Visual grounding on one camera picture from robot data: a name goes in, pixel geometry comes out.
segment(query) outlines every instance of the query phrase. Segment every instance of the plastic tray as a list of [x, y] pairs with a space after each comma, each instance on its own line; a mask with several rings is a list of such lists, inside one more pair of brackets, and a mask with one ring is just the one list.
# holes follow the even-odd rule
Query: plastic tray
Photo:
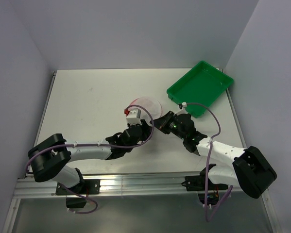
[[[209, 107], [229, 86], [233, 79], [205, 61], [199, 62], [167, 90], [168, 97], [176, 102], [198, 102]], [[189, 105], [187, 112], [199, 117], [206, 111]]]

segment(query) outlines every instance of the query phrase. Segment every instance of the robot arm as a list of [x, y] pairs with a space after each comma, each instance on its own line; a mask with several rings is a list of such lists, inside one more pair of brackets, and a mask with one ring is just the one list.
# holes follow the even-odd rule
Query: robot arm
[[140, 112], [139, 109], [126, 112], [128, 128], [122, 133], [116, 133], [101, 141], [84, 143], [66, 140], [60, 133], [50, 136], [28, 152], [29, 158], [57, 145], [72, 144], [74, 147], [61, 147], [36, 157], [31, 162], [35, 181], [54, 180], [75, 193], [81, 192], [85, 188], [83, 176], [79, 169], [70, 168], [67, 163], [85, 159], [117, 159], [131, 152], [132, 148], [114, 148], [112, 145], [130, 147], [137, 145], [140, 141], [145, 141], [150, 136], [152, 128], [146, 124], [145, 120], [140, 119]]
[[[154, 126], [165, 134], [173, 133], [183, 140], [184, 147], [200, 156], [208, 155], [210, 137], [196, 131], [190, 114], [175, 114], [169, 111], [163, 117], [154, 120]], [[223, 163], [211, 164], [208, 178], [211, 184], [240, 186], [252, 198], [261, 194], [277, 178], [277, 174], [256, 147], [236, 148], [213, 141], [211, 158]], [[205, 176], [200, 175], [200, 189], [205, 189]]]
[[[36, 182], [54, 180], [62, 183], [75, 193], [84, 191], [85, 182], [77, 168], [67, 166], [68, 162], [84, 159], [111, 160], [122, 157], [132, 150], [140, 141], [149, 138], [152, 127], [140, 119], [140, 110], [126, 111], [128, 128], [122, 133], [116, 133], [102, 141], [91, 142], [91, 147], [81, 146], [81, 143], [65, 140], [61, 134], [54, 134], [28, 152], [29, 158], [44, 149], [56, 145], [72, 144], [71, 148], [60, 147], [36, 157], [32, 162], [32, 170]], [[183, 140], [184, 147], [192, 153], [207, 156], [210, 148], [210, 138], [196, 131], [190, 114], [175, 114], [169, 111], [163, 117], [151, 122], [165, 134], [173, 133]], [[227, 184], [240, 186], [253, 198], [258, 198], [277, 175], [262, 153], [255, 147], [235, 148], [217, 141], [213, 142], [211, 157], [224, 165], [211, 164], [208, 178], [211, 184]], [[200, 175], [201, 190], [205, 189], [205, 176]]]

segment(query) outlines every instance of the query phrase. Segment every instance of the white wall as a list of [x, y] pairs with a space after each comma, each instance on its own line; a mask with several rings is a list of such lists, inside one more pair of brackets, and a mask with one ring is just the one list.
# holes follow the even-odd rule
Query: white wall
[[260, 0], [227, 67], [247, 144], [278, 174], [270, 186], [283, 232], [291, 232], [291, 0]]
[[225, 67], [258, 0], [10, 0], [54, 69]]
[[34, 143], [50, 77], [10, 2], [0, 0], [0, 232]]

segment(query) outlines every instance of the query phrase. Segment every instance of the purple cable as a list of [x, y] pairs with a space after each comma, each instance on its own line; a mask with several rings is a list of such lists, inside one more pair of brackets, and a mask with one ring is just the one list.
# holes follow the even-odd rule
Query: purple cable
[[208, 204], [208, 172], [209, 172], [209, 163], [210, 163], [210, 156], [211, 156], [211, 152], [212, 152], [212, 148], [213, 148], [213, 138], [218, 136], [220, 133], [221, 133], [221, 125], [217, 119], [217, 117], [214, 115], [214, 113], [205, 105], [201, 104], [201, 103], [187, 103], [187, 105], [199, 105], [199, 106], [202, 106], [204, 108], [206, 108], [210, 114], [213, 116], [213, 118], [215, 119], [215, 121], [217, 122], [218, 124], [218, 127], [219, 127], [219, 131], [212, 135], [211, 136], [211, 141], [210, 141], [210, 148], [209, 148], [209, 153], [208, 153], [208, 156], [207, 156], [207, 161], [206, 161], [206, 164], [205, 164], [205, 220], [207, 222], [210, 222], [213, 218], [213, 216], [215, 215], [216, 211], [218, 210], [219, 206], [224, 202], [226, 201], [226, 199], [228, 198], [228, 196], [231, 194], [232, 192], [232, 189], [233, 189], [233, 186], [231, 185], [228, 190], [226, 191], [226, 193], [223, 195], [222, 198], [220, 198], [220, 200], [218, 201], [218, 203], [216, 205], [214, 205], [215, 209], [214, 211], [212, 212], [210, 218], [208, 218], [208, 207], [207, 207], [207, 204]]
[[[137, 105], [137, 104], [131, 104], [129, 105], [126, 109], [128, 108], [131, 108], [131, 107], [137, 107], [137, 108], [140, 108], [142, 110], [144, 110], [146, 112], [147, 115], [149, 115], [150, 119], [151, 119], [151, 122], [154, 122], [154, 119], [152, 117], [152, 115], [149, 113], [149, 111], [147, 111], [144, 107], [140, 106], [140, 105]], [[112, 148], [122, 148], [122, 149], [131, 149], [131, 148], [136, 148], [136, 147], [140, 147], [142, 145], [144, 145], [145, 143], [147, 143], [151, 137], [153, 136], [153, 133], [154, 133], [154, 126], [152, 126], [152, 130], [151, 130], [151, 133], [149, 135], [149, 137], [142, 143], [140, 144], [137, 144], [137, 145], [134, 145], [134, 146], [117, 146], [117, 145], [110, 145], [110, 144], [98, 144], [98, 143], [80, 143], [80, 144], [77, 144], [76, 147], [112, 147]], [[36, 155], [34, 155], [32, 158], [29, 159], [29, 161], [27, 162], [26, 166], [25, 166], [25, 171], [26, 173], [28, 174], [33, 174], [32, 172], [29, 171], [29, 166], [31, 164], [31, 162], [38, 156], [40, 156], [41, 154], [43, 153], [46, 153], [50, 150], [53, 150], [53, 149], [58, 149], [58, 148], [62, 148], [62, 147], [74, 147], [74, 144], [62, 144], [62, 145], [56, 145], [56, 146], [52, 146], [52, 147], [48, 147], [42, 151], [40, 151], [39, 153], [37, 153]], [[76, 213], [76, 214], [90, 214], [92, 212], [94, 212], [97, 208], [98, 208], [98, 204], [95, 200], [91, 199], [91, 198], [88, 198], [88, 197], [85, 197], [85, 196], [82, 196], [82, 195], [79, 195], [79, 194], [76, 194], [74, 193], [73, 191], [69, 190], [67, 187], [65, 187], [63, 184], [61, 184], [62, 187], [64, 187], [68, 192], [70, 192], [71, 194], [73, 195], [76, 195], [80, 198], [84, 198], [85, 200], [90, 200], [92, 202], [94, 202], [96, 204], [96, 207], [91, 210], [91, 211], [87, 211], [87, 212], [79, 212], [79, 211], [74, 211], [74, 210], [70, 210], [72, 211], [73, 213]]]

